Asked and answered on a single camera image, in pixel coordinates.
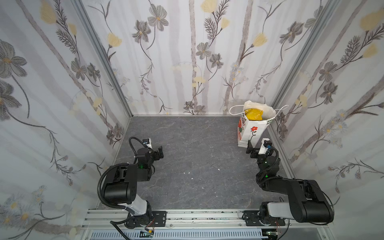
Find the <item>white printed paper bag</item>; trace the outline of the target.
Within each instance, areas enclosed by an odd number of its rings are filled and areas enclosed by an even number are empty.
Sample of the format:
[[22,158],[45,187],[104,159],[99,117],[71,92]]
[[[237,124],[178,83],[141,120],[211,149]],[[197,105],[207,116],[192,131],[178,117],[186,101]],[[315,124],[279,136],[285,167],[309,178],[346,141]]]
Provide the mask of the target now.
[[[248,142],[251,142],[255,146],[262,138],[262,134],[267,127],[273,122],[276,116],[282,111],[288,108],[285,105],[279,109],[274,109],[266,104],[254,103],[252,101],[246,101],[243,105],[234,105],[229,109],[229,113],[232,116],[240,116],[240,120],[237,127],[238,146],[246,148]],[[261,120],[250,120],[246,115],[248,110],[260,110],[262,111]]]

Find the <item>yellow snack packet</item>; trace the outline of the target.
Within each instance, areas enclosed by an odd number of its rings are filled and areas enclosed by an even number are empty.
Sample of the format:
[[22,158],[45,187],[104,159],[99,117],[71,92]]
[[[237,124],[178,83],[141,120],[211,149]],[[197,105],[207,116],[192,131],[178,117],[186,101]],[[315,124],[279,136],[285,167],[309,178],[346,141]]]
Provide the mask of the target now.
[[249,121],[262,121],[263,120],[263,110],[260,109],[247,109],[244,111],[245,116]]

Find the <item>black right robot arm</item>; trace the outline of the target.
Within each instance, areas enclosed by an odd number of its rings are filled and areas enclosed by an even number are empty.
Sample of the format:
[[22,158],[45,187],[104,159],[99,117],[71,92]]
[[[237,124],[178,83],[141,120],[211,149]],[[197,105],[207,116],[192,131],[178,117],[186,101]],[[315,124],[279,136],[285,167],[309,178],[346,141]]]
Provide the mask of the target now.
[[288,197],[287,202],[263,202],[256,213],[262,225],[271,225],[278,220],[295,220],[298,223],[327,225],[334,220],[335,211],[331,200],[314,180],[288,179],[278,176],[279,151],[268,138],[262,139],[261,147],[247,144],[247,154],[257,160],[259,172],[256,183],[266,192]]

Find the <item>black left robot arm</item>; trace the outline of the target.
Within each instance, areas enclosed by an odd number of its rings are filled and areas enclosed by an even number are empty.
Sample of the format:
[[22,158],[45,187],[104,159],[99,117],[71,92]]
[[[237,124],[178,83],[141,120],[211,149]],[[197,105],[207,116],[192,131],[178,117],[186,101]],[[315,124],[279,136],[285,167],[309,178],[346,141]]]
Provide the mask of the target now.
[[148,229],[155,226],[157,218],[150,203],[137,191],[138,182],[150,181],[155,173],[154,162],[164,158],[163,147],[154,150],[150,139],[141,141],[136,137],[129,138],[129,145],[134,152],[134,163],[110,166],[97,185],[97,195],[103,205],[127,212],[125,220],[110,221],[118,231],[121,225],[128,229],[139,226]]

